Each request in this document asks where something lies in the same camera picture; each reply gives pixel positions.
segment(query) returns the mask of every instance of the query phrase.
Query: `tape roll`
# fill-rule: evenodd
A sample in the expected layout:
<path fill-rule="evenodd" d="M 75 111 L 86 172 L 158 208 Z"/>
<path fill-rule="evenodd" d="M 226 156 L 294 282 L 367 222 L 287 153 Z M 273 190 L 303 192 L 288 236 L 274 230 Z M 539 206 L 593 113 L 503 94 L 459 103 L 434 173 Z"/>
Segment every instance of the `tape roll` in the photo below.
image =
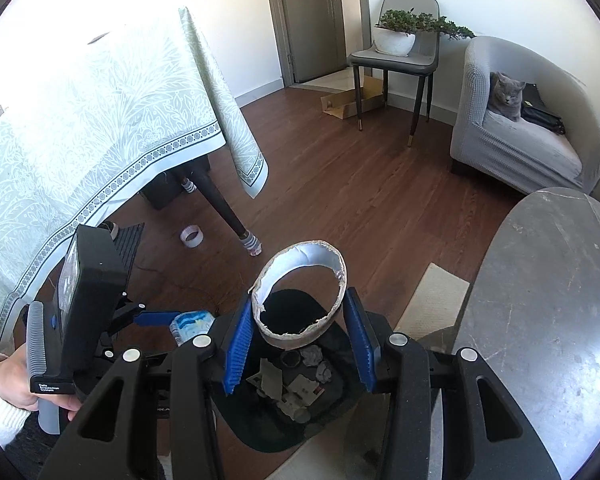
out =
<path fill-rule="evenodd" d="M 264 312 L 264 302 L 269 297 L 274 284 L 292 270 L 300 267 L 322 266 L 331 269 L 338 280 L 338 297 L 329 313 L 299 334 L 276 334 L 260 319 Z M 283 350 L 294 350 L 306 346 L 324 334 L 337 314 L 344 291 L 347 288 L 347 267 L 340 251 L 321 240 L 301 242 L 280 251 L 264 266 L 251 289 L 251 309 L 256 326 L 264 340 Z"/>
<path fill-rule="evenodd" d="M 198 247 L 203 239 L 202 230 L 197 225 L 185 227 L 180 233 L 180 241 L 189 248 Z"/>

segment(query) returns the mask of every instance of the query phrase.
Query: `white wall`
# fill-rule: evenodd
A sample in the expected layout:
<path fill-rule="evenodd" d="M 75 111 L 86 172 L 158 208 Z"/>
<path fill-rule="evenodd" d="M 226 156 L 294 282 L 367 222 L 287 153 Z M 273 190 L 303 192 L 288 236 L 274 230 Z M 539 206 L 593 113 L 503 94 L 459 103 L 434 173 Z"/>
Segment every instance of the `white wall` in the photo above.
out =
<path fill-rule="evenodd" d="M 360 20 L 360 0 L 342 0 L 344 17 L 344 40 L 347 56 L 362 50 L 362 22 Z"/>
<path fill-rule="evenodd" d="M 440 12 L 476 34 L 521 44 L 570 72 L 600 112 L 600 21 L 585 0 L 437 0 Z M 377 23 L 382 0 L 369 0 Z M 465 41 L 444 37 L 433 104 L 458 110 Z M 414 96 L 416 78 L 392 74 L 390 91 Z"/>
<path fill-rule="evenodd" d="M 282 84 L 269 0 L 13 0 L 0 17 L 0 69 L 10 67 L 5 84 L 35 77 L 72 45 L 156 5 L 189 6 L 234 96 Z"/>

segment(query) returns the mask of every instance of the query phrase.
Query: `tablecloth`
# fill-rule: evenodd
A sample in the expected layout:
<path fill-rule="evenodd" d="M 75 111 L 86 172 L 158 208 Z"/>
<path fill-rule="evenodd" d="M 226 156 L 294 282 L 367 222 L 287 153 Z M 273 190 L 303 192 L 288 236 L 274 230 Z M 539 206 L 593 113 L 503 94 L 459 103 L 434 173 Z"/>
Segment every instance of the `tablecloth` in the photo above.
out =
<path fill-rule="evenodd" d="M 187 8 L 70 58 L 24 82 L 30 98 L 0 118 L 0 348 L 78 224 L 98 225 L 159 173 L 225 143 L 250 196 L 267 178 Z"/>

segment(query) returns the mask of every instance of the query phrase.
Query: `plant pot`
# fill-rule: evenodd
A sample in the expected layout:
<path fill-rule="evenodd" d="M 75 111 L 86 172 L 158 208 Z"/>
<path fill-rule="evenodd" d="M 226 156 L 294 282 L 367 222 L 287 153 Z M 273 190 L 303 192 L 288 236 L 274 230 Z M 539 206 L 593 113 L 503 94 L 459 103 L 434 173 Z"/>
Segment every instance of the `plant pot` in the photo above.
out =
<path fill-rule="evenodd" d="M 376 50 L 383 54 L 406 57 L 413 48 L 415 41 L 415 34 L 405 34 L 404 32 L 395 32 L 388 28 L 374 27 Z"/>

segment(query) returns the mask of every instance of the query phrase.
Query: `open cardboard box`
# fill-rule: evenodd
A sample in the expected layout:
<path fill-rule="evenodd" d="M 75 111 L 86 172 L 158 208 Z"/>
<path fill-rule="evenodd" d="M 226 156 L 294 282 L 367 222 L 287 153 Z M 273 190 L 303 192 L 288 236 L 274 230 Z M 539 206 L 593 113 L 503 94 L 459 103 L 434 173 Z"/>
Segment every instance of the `open cardboard box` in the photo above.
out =
<path fill-rule="evenodd" d="M 347 90 L 338 94 L 321 97 L 322 111 L 326 114 L 346 119 L 356 114 L 356 91 Z M 365 76 L 362 85 L 362 112 L 384 106 L 382 97 L 382 80 Z"/>

